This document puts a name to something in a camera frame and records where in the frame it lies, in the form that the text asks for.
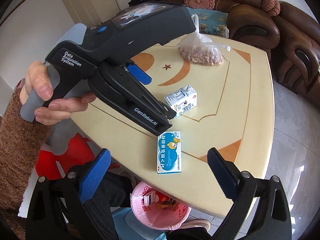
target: dark pants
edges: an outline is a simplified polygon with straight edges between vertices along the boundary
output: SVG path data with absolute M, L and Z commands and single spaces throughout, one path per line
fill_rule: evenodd
M 119 240 L 110 207 L 130 207 L 132 191 L 129 178 L 107 172 L 93 198 L 84 203 L 91 218 L 107 240 Z M 205 228 L 178 229 L 166 233 L 167 240 L 209 240 L 210 237 Z

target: white carton box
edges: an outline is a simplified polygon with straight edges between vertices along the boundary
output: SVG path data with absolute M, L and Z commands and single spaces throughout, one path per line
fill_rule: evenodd
M 158 136 L 157 173 L 181 172 L 180 131 L 164 132 Z
M 179 115 L 182 115 L 197 105 L 197 92 L 190 85 L 186 85 L 172 94 L 165 96 L 164 100 L 169 107 L 177 112 L 174 117 L 177 118 Z

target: silver bolt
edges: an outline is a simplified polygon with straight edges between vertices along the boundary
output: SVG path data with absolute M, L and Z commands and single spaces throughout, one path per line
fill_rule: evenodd
M 274 182 L 279 182 L 280 181 L 278 176 L 272 176 L 272 179 L 273 179 Z
M 38 179 L 38 181 L 39 181 L 40 183 L 44 182 L 44 181 L 45 181 L 45 176 L 41 176 L 41 177 Z
M 76 175 L 77 175 L 77 174 L 76 174 L 74 171 L 69 172 L 69 173 L 68 173 L 68 178 L 69 178 L 69 179 L 74 179 L 74 178 L 76 177 Z
M 247 171 L 241 172 L 241 175 L 242 175 L 242 177 L 244 177 L 244 178 L 250 178 L 250 173 L 247 172 Z

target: person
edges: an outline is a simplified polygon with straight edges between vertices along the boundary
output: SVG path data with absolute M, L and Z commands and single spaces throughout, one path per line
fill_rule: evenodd
M 38 123 L 31 123 L 21 118 L 20 109 L 32 90 L 44 101 L 53 95 L 46 67 L 40 61 L 29 66 L 25 80 L 17 85 L 0 123 L 0 234 L 1 226 L 8 224 L 19 239 L 25 239 L 26 226 L 26 220 L 18 217 L 19 207 L 37 154 L 51 134 L 51 126 L 70 118 L 74 112 L 85 111 L 96 99 L 90 92 L 82 98 L 53 100 L 48 107 L 35 110 Z M 118 240 L 110 207 L 130 207 L 132 190 L 128 177 L 107 172 L 93 198 L 84 203 L 106 239 Z M 208 221 L 196 220 L 184 224 L 183 229 L 167 232 L 167 239 L 208 240 L 211 237 L 207 233 L 209 227 Z

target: light blue plastic stool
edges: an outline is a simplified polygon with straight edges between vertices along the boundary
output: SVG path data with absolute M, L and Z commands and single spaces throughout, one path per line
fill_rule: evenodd
M 143 225 L 131 208 L 119 208 L 112 212 L 120 240 L 166 240 L 165 233 Z

